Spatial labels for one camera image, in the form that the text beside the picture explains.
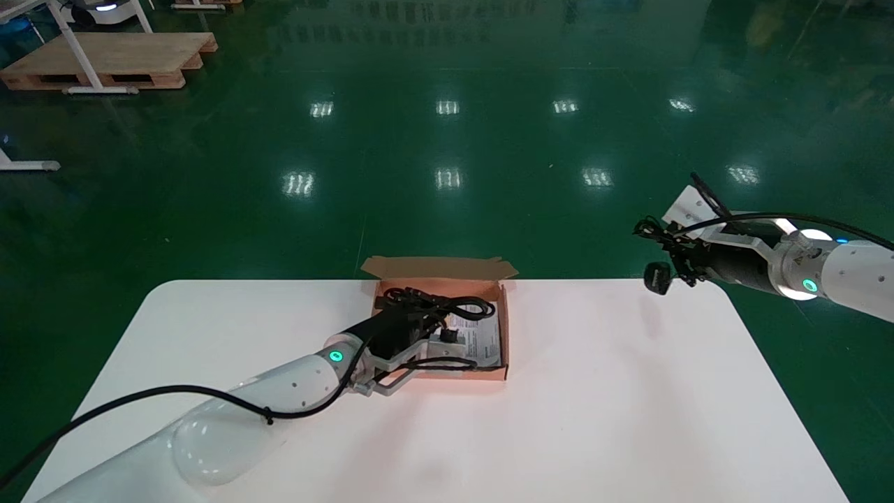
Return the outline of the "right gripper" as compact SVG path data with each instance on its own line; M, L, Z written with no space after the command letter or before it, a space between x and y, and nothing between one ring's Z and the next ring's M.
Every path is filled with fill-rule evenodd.
M788 219L752 219L719 223L692 230L691 226L735 216L704 184L690 184L662 217L668 236L666 251L680 279L688 284L722 281L746 287L776 287L772 264L778 248L796 233ZM650 262L644 270L648 291L667 294L674 280L668 262Z

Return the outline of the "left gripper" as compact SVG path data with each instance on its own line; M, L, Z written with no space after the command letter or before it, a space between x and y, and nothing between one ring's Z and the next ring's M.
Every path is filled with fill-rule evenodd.
M347 372L349 392L390 397L423 372L466 372L464 335L425 314L427 300L383 294L374 299L374 309L374 317L347 330L362 343Z

